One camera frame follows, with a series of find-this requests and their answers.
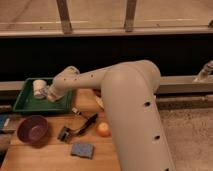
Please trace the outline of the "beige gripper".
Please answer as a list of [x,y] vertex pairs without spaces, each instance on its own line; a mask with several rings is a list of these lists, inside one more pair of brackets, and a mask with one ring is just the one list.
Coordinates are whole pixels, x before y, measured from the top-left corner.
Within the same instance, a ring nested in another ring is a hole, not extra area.
[[63,98],[67,93],[68,89],[64,86],[58,86],[56,84],[52,84],[47,93],[47,99],[50,102],[56,102],[57,100]]

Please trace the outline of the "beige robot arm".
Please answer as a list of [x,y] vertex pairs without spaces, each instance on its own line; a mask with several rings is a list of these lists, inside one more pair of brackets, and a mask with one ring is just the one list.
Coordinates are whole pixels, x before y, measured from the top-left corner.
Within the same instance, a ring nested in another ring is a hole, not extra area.
[[47,98],[55,102],[70,90],[99,89],[121,171],[176,171],[155,101],[160,81],[149,60],[85,73],[69,66],[54,77]]

